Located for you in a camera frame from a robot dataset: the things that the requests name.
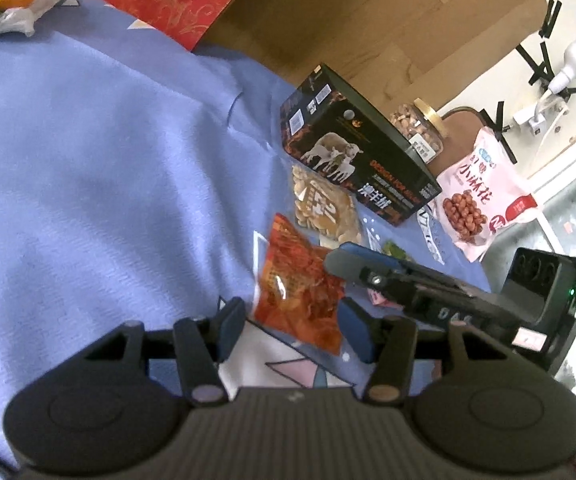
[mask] pink triangle pattern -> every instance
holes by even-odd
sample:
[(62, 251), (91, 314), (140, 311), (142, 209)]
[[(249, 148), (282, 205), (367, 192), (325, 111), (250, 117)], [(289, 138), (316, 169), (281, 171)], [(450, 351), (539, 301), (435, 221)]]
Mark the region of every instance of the pink triangle pattern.
[(267, 363), (266, 366), (294, 381), (303, 388), (312, 388), (315, 382), (318, 364), (310, 359), (296, 359), (283, 363)]

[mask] black snack box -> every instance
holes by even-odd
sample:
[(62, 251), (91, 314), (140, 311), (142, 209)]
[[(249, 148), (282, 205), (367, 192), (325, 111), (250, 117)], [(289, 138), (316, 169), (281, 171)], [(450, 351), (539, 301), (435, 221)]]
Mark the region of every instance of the black snack box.
[(286, 152), (393, 225), (441, 192), (395, 126), (324, 64), (281, 106), (280, 119)]

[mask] red chili snack package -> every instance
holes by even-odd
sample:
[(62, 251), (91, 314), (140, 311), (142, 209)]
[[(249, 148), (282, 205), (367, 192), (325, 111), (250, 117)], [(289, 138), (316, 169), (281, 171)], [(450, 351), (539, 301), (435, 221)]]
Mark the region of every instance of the red chili snack package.
[(332, 354), (341, 350), (337, 303), (344, 282), (324, 270), (330, 250), (313, 246), (283, 215), (274, 216), (254, 317)]
[(469, 261), (482, 256), (498, 232), (534, 220), (539, 212), (528, 181), (514, 169), (489, 128), (471, 154), (437, 177), (435, 215)]

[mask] jar gold lid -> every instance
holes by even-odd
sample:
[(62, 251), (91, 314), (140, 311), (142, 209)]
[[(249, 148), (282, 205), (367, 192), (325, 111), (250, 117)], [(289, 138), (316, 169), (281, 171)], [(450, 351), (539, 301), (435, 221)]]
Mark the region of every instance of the jar gold lid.
[(427, 118), (430, 123), (437, 129), (439, 135), (441, 135), (443, 139), (448, 137), (448, 128), (444, 124), (444, 121), (439, 116), (439, 114), (434, 111), (433, 107), (426, 104), (426, 102), (422, 101), (421, 99), (415, 99), (413, 103), (418, 108), (418, 110), (423, 113), (424, 117)]

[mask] blue bedsheet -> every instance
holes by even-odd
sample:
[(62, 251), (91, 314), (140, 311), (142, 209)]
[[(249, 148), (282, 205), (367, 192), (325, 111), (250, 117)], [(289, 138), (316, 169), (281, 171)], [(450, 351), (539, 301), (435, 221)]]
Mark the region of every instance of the blue bedsheet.
[[(82, 346), (127, 319), (157, 329), (212, 315), (220, 296), (252, 302), (263, 237), (291, 202), (278, 130), (290, 85), (217, 47), (190, 54), (102, 0), (76, 2), (48, 12), (32, 38), (0, 36), (0, 456), (8, 460), (6, 403)], [(481, 266), (427, 216), (395, 229), (360, 213), (419, 263), (488, 288)], [(273, 339), (276, 361), (279, 344), (324, 370), (316, 385), (361, 388), (369, 374), (346, 344), (338, 357), (251, 330)], [(244, 350), (223, 369), (229, 387), (263, 382), (274, 369)], [(427, 381), (428, 370), (419, 376)]]

